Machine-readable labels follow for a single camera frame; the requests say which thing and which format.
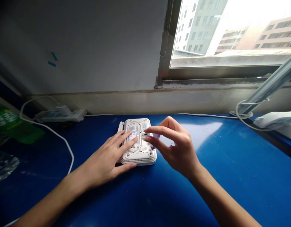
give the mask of blue desk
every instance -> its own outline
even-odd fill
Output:
[[[73,169],[117,132],[120,121],[166,115],[86,117],[64,136]],[[173,116],[190,133],[201,163],[263,226],[291,226],[291,158],[238,120]],[[170,140],[161,137],[166,144]],[[23,215],[66,175],[70,155],[50,132],[33,145],[11,141],[0,150],[18,153],[20,165],[0,183],[0,225]],[[153,166],[137,167],[71,204],[55,226],[218,226],[198,192],[158,152]]]

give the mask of white power strip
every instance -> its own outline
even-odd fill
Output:
[[[65,122],[65,121],[82,121],[87,114],[85,109],[71,110],[70,115],[63,115],[59,110],[41,111],[36,116],[39,123],[43,122]]]
[[[138,141],[128,149],[121,157],[120,162],[126,164],[134,162],[138,166],[152,165],[156,162],[156,149],[151,149],[151,144],[142,140],[147,136],[153,136],[152,133],[144,133],[144,130],[150,127],[150,120],[147,118],[128,119],[125,123],[120,122],[118,131],[125,129],[125,132],[133,130],[132,134],[122,143],[122,145],[139,137]]]

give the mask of blue tape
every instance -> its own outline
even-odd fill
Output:
[[[53,58],[54,58],[56,61],[58,61],[58,59],[57,59],[56,55],[54,54],[54,52],[51,52],[51,54],[53,55]]]
[[[54,64],[54,63],[52,63],[52,62],[50,62],[50,61],[48,61],[48,64],[49,64],[49,65],[52,65],[52,66],[54,66],[54,67],[56,67],[56,64]]]

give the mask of white router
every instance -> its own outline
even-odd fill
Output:
[[[142,140],[147,136],[153,136],[152,133],[145,133],[144,130],[151,126],[150,120],[147,118],[128,119],[124,123],[121,121],[118,132],[125,129],[125,133],[133,130],[132,134],[126,138],[122,145],[131,141],[135,137],[139,137],[138,141],[131,146],[120,158],[122,164],[134,162],[138,166],[152,165],[156,162],[156,149],[151,149],[151,144]]]

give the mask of white device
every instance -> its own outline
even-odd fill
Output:
[[[259,128],[276,130],[291,139],[291,111],[270,112],[256,118],[253,124]]]
[[[122,145],[139,137],[138,141],[131,146],[120,158],[122,164],[134,162],[138,166],[152,165],[156,162],[156,149],[151,149],[151,144],[142,138],[152,136],[152,133],[145,133],[144,130],[151,126],[147,118],[128,119],[124,123],[120,122],[118,131],[125,129],[125,133],[132,130],[132,134],[122,143]]]
[[[43,122],[65,122],[65,121],[82,121],[84,116],[87,114],[85,109],[70,110],[70,115],[64,115],[59,110],[47,110],[41,111],[36,116],[37,121],[40,123]]]

